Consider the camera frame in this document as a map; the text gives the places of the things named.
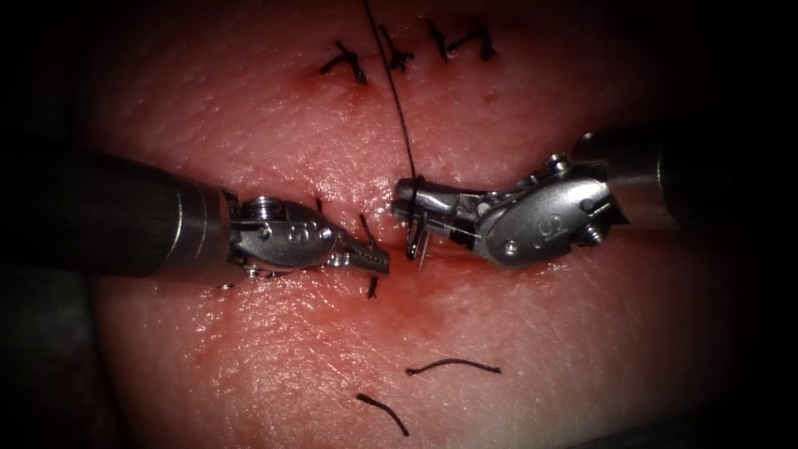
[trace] black suture thread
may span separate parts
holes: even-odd
[[[438,53],[441,55],[441,59],[443,59],[443,62],[448,62],[449,55],[446,54],[446,37],[442,32],[438,31],[438,28],[435,26],[435,23],[432,23],[432,20],[425,18],[424,22],[426,23],[426,27],[430,29],[430,37],[432,37],[432,40],[435,41],[435,44],[438,46]]]
[[[413,248],[413,241],[415,240],[415,235],[413,234],[413,230],[415,229],[414,224],[416,223],[416,196],[418,195],[418,187],[421,185],[421,182],[424,181],[424,176],[418,175],[413,180],[413,195],[410,197],[410,211],[408,213],[408,221],[407,221],[407,247],[405,249],[405,256],[407,260],[413,260],[416,258],[416,251]]]
[[[391,410],[389,406],[377,400],[371,399],[370,397],[366,396],[363,393],[358,393],[355,396],[355,399],[357,399],[358,401],[363,401],[368,405],[373,405],[374,407],[379,407],[382,410],[385,410],[389,415],[391,415],[393,420],[397,422],[397,425],[401,429],[401,434],[404,435],[405,437],[410,436],[410,432],[407,431],[407,427],[405,427],[405,425],[401,423],[401,419],[399,419],[399,416],[393,410]]]
[[[347,50],[345,46],[341,43],[341,41],[335,41],[336,47],[341,50],[343,53],[341,56],[334,57],[332,61],[324,64],[322,68],[318,69],[318,72],[322,75],[329,72],[333,67],[341,62],[348,62],[350,66],[352,66],[352,71],[355,74],[355,82],[357,84],[366,84],[366,74],[363,73],[363,70],[360,68],[360,64],[357,62],[357,53],[350,52]]]
[[[377,241],[374,239],[374,235],[372,235],[371,230],[368,228],[368,222],[366,222],[366,216],[360,214],[360,222],[363,224],[363,230],[366,231],[366,236],[368,237],[368,244],[371,246],[376,247]],[[368,282],[368,292],[366,293],[366,299],[377,299],[377,276],[372,276],[371,280]]]
[[[480,49],[480,57],[482,58],[482,61],[487,61],[490,59],[491,55],[496,53],[496,50],[493,48],[493,42],[490,40],[490,33],[488,32],[487,28],[483,27],[482,24],[480,24],[476,19],[474,19],[474,24],[476,25],[476,31],[470,32],[460,39],[455,40],[446,47],[446,50],[451,52],[471,39],[481,37],[482,48]]]
[[[398,68],[404,72],[405,62],[412,61],[416,55],[414,55],[412,52],[403,53],[397,50],[397,48],[393,45],[391,35],[388,34],[388,30],[385,29],[384,25],[380,25],[380,31],[382,32],[382,36],[385,38],[385,42],[388,44],[388,48],[391,49],[391,63],[389,64],[389,67]]]
[[[450,365],[452,363],[459,363],[462,365],[468,365],[474,368],[484,369],[485,371],[490,371],[491,373],[501,374],[501,368],[499,367],[489,367],[488,365],[483,365],[482,363],[472,362],[471,360],[465,360],[463,358],[444,358],[443,360],[438,360],[437,362],[430,363],[425,367],[421,368],[405,368],[405,374],[408,376],[413,376],[418,373],[423,373],[428,369],[432,369],[434,367],[439,367],[441,365]]]
[[[372,235],[372,232],[368,230],[368,223],[366,223],[366,216],[360,214],[360,222],[363,224],[363,230],[366,231],[366,236],[368,237],[368,244],[371,246],[377,246],[377,242]]]
[[[366,294],[366,299],[377,299],[377,276],[372,276],[372,280],[368,283],[368,293]]]
[[[370,6],[368,6],[368,0],[363,0],[363,6],[366,8],[368,21],[372,26],[372,33],[374,33],[374,40],[377,41],[377,47],[380,49],[380,56],[382,56],[382,65],[385,67],[385,73],[388,75],[388,83],[391,85],[391,93],[393,93],[393,100],[397,104],[397,112],[399,113],[399,123],[401,124],[401,132],[405,137],[405,150],[407,151],[407,158],[410,160],[410,174],[412,178],[415,178],[416,163],[413,162],[413,152],[410,150],[410,136],[407,134],[405,115],[401,112],[401,104],[399,104],[399,95],[397,94],[397,87],[393,84],[393,76],[391,75],[391,68],[388,66],[388,59],[385,57],[385,49],[382,48],[380,35],[377,34],[377,25],[374,22],[372,9]]]

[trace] cut suture end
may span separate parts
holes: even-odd
[[[391,418],[393,418],[393,421],[396,422],[396,424],[399,426],[401,434],[404,435],[405,437],[410,436],[410,432],[407,431],[407,427],[405,427],[405,425],[401,422],[401,419],[399,419],[399,416],[389,406],[383,404],[382,402],[379,402],[376,399],[372,399],[363,393],[358,393],[357,395],[355,395],[355,399],[357,399],[358,401],[363,401],[368,405],[372,405],[374,407],[381,408],[382,410],[384,410],[388,415],[391,416]]]
[[[377,276],[372,276],[371,281],[368,283],[368,293],[366,299],[377,299]]]
[[[451,365],[459,363],[461,365],[468,365],[470,367],[479,368],[484,371],[489,371],[491,373],[501,374],[501,368],[499,367],[492,367],[478,362],[472,362],[471,360],[465,360],[463,358],[444,358],[443,360],[438,360],[437,362],[430,363],[421,368],[405,368],[405,374],[408,376],[414,376],[418,373],[423,373],[428,369],[432,369],[435,367],[439,367],[442,365]]]

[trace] skin surface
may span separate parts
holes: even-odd
[[[362,3],[139,7],[86,89],[86,142],[237,190],[313,205],[392,253],[377,299],[355,271],[231,291],[103,279],[101,341],[132,434],[148,447],[561,447],[712,400],[734,367],[739,267],[707,240],[617,230],[593,249],[502,271],[431,242],[421,272],[387,213],[410,174]],[[712,101],[689,14],[505,2],[372,2],[418,172],[500,189],[585,131]],[[478,17],[497,54],[447,42]],[[347,64],[321,76],[341,40]],[[440,358],[464,365],[408,377]],[[365,393],[383,411],[354,399]]]

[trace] metal cylindrical shaft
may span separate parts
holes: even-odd
[[[743,184],[734,152],[709,121],[673,121],[585,134],[571,152],[599,163],[616,206],[645,229],[711,229],[739,225]]]
[[[13,136],[6,263],[180,284],[245,278],[227,262],[230,193],[130,160]]]

